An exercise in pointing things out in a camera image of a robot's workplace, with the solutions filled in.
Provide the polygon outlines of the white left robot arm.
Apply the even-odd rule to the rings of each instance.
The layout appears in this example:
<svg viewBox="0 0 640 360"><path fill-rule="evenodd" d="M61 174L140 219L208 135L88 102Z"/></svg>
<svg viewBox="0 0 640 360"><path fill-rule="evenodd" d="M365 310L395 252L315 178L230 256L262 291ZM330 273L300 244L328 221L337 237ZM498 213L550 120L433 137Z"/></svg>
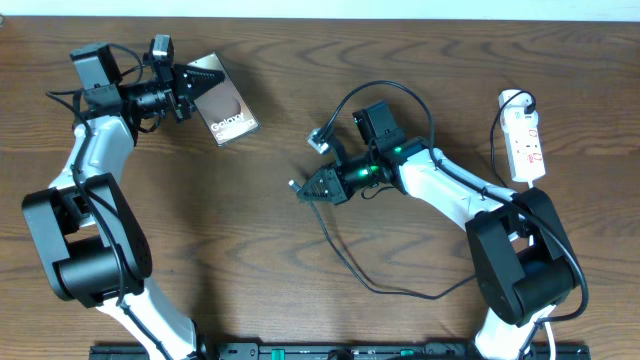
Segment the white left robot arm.
<svg viewBox="0 0 640 360"><path fill-rule="evenodd" d="M75 143L61 173L24 197L22 212L53 292L117 321L148 359L216 359L218 349L152 277L149 243L119 182L141 121L173 112L222 83L220 70L151 60L151 79L125 84L117 64L75 61L82 86L68 109Z"/></svg>

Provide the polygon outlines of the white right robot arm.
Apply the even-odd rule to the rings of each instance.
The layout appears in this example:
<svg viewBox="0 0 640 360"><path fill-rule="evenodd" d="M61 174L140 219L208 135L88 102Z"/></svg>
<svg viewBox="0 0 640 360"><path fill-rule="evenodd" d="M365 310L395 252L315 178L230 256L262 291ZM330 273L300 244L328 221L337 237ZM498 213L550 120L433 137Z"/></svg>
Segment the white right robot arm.
<svg viewBox="0 0 640 360"><path fill-rule="evenodd" d="M356 192L385 184L422 200L466 234L474 275L488 306L473 345L484 359L524 359L537 330L558 321L555 308L585 277L549 196L538 188L517 192L459 167L433 140L410 139L389 106L355 112L367 147L350 156L327 124L307 141L334 160L295 189L310 205L339 205Z"/></svg>

